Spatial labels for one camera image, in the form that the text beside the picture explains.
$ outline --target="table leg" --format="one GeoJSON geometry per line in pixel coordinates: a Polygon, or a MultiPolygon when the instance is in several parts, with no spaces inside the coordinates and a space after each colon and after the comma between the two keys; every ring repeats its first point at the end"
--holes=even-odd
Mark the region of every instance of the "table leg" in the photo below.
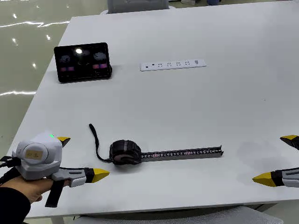
{"type": "Polygon", "coordinates": [[[62,216],[51,218],[53,224],[64,224],[64,218],[62,216]]]}

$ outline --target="power strip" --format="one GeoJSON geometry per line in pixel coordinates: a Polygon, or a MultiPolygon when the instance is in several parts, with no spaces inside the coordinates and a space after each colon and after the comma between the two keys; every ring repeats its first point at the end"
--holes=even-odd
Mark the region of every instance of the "power strip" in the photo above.
{"type": "Polygon", "coordinates": [[[140,71],[153,71],[153,70],[165,70],[165,69],[185,69],[195,67],[206,67],[206,63],[202,59],[189,59],[172,62],[152,62],[141,63],[140,71]]]}

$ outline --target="white tiled floor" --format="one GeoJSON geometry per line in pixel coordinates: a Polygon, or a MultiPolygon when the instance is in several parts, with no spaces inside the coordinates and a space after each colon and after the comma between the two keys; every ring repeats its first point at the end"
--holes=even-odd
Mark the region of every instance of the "white tiled floor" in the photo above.
{"type": "MultiPolygon", "coordinates": [[[[221,4],[260,1],[273,0],[222,0],[221,4]]],[[[190,7],[180,2],[171,5],[190,7]]],[[[206,6],[206,1],[196,6],[206,6]]],[[[105,9],[106,0],[0,1],[0,156],[6,154],[68,21],[72,16],[100,14],[105,9]]],[[[297,223],[298,209],[298,202],[285,202],[266,213],[292,224],[297,223]]],[[[27,222],[51,223],[50,219],[27,222]]]]}

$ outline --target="hand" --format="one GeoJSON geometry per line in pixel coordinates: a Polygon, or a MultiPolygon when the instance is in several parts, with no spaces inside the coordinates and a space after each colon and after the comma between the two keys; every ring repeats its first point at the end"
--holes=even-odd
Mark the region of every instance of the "hand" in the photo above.
{"type": "MultiPolygon", "coordinates": [[[[36,181],[26,181],[19,176],[5,182],[0,187],[13,188],[25,195],[30,203],[33,203],[41,201],[43,198],[42,194],[50,190],[52,184],[53,181],[51,179],[44,178],[36,181]]],[[[69,181],[64,182],[64,186],[67,185],[69,185],[69,181]]]]}

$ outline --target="white device housing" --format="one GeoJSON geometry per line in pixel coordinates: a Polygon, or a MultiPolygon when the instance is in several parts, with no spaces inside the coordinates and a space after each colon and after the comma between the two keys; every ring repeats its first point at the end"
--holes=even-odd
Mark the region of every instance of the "white device housing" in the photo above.
{"type": "Polygon", "coordinates": [[[21,141],[12,156],[21,159],[16,168],[24,179],[41,179],[59,170],[62,143],[50,132],[44,132],[30,141],[21,141]]]}

